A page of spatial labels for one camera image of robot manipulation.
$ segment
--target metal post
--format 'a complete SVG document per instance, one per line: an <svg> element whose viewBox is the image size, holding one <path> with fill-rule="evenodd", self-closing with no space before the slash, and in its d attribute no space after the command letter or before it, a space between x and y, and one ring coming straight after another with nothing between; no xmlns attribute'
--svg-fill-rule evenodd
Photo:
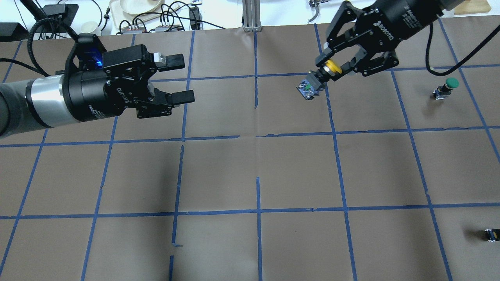
<svg viewBox="0 0 500 281"><path fill-rule="evenodd" d="M261 31L261 1L243 0L243 30Z"/></svg>

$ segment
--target silver cylinder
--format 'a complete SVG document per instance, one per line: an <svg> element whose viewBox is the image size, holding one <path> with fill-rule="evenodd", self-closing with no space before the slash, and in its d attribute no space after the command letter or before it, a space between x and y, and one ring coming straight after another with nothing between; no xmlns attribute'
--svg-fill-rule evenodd
<svg viewBox="0 0 500 281"><path fill-rule="evenodd" d="M63 96L63 75L36 79L31 102L40 119L50 127L79 123L68 110Z"/></svg>

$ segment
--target white bowl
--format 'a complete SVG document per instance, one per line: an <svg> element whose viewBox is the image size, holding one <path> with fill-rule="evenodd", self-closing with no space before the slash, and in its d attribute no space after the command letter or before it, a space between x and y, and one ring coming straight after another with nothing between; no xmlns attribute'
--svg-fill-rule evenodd
<svg viewBox="0 0 500 281"><path fill-rule="evenodd" d="M131 15L154 11L161 4L160 0L120 0L121 9Z"/></svg>

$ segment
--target white cup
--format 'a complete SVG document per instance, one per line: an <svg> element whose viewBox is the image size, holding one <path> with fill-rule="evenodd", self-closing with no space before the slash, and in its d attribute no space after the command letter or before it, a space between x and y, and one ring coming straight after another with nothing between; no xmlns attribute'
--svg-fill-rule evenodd
<svg viewBox="0 0 500 281"><path fill-rule="evenodd" d="M81 25L81 33L92 33L97 36L101 36L101 29L99 29L99 25L95 21L87 21L86 23Z"/></svg>

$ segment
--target robotiq logo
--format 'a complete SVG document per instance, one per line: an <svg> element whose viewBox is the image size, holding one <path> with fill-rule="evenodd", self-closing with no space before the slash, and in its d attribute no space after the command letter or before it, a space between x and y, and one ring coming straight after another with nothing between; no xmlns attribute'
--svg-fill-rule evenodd
<svg viewBox="0 0 500 281"><path fill-rule="evenodd" d="M382 24L380 20L375 22L373 25L378 27L385 35L387 35L387 38L389 38L389 40L394 40L393 34L390 33L389 30L387 30L387 28Z"/></svg>
<svg viewBox="0 0 500 281"><path fill-rule="evenodd" d="M118 94L120 94L121 98L126 102L128 103L129 102L129 99L127 98L127 96L125 95L124 91L122 91L122 88L116 88L116 91L118 91Z"/></svg>

